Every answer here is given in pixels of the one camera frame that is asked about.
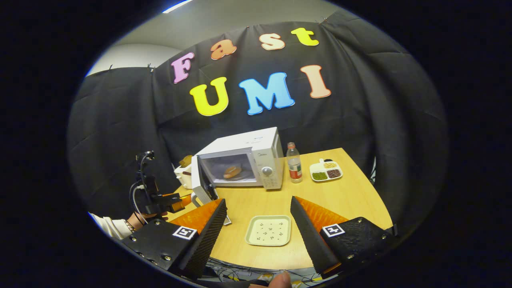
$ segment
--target bread roll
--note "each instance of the bread roll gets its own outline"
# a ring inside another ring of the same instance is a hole
[[[240,166],[231,166],[228,169],[226,169],[226,171],[224,171],[224,178],[233,178],[236,175],[238,175],[238,173],[240,173],[241,171],[242,168]]]

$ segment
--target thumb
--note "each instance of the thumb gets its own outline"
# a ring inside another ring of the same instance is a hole
[[[290,275],[284,271],[272,279],[268,288],[291,288]]]

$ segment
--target microwave knob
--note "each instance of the microwave knob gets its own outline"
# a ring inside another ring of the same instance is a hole
[[[261,169],[261,172],[265,175],[265,176],[270,176],[270,174],[272,174],[272,168],[270,167],[263,167]]]

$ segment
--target black curtain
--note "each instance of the black curtain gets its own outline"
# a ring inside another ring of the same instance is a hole
[[[290,32],[314,32],[317,46],[305,46]],[[267,51],[261,34],[277,33],[285,48]],[[211,59],[210,48],[230,39],[234,54]],[[170,65],[193,52],[188,78],[174,84]],[[332,94],[310,97],[300,68],[320,65]],[[248,115],[245,91],[238,84],[254,78],[264,87],[272,73],[287,74],[295,105]],[[226,77],[228,107],[203,116],[190,90]],[[370,175],[377,157],[376,188],[402,233],[426,216],[443,180],[447,158],[445,120],[439,97],[408,52],[357,16],[339,10],[321,24],[285,22],[227,32],[175,55],[153,72],[120,68],[88,76],[73,105],[69,125],[69,160],[75,182],[90,211],[127,217],[128,190],[135,180],[134,156],[155,150],[148,173],[161,190],[172,192],[171,162],[195,154],[218,137],[278,127],[283,150],[294,141],[301,153],[343,148]]]

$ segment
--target wooden table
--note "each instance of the wooden table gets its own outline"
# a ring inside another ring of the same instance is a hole
[[[315,182],[309,166],[320,158],[336,161],[343,176],[325,182]],[[219,197],[226,199],[227,214],[232,224],[223,226],[211,257],[233,264],[260,269],[301,269],[313,267],[297,225],[290,213],[291,196],[298,196],[319,204],[341,216],[353,219],[365,217],[382,229],[392,226],[386,206],[363,172],[342,149],[333,149],[301,155],[303,180],[292,183],[285,165],[283,186],[266,191],[263,187],[217,187]],[[190,194],[192,190],[179,187],[175,193]],[[169,214],[169,220],[195,209]],[[245,234],[252,217],[257,215],[288,215],[292,220],[290,241],[284,246],[255,246],[245,242]]]

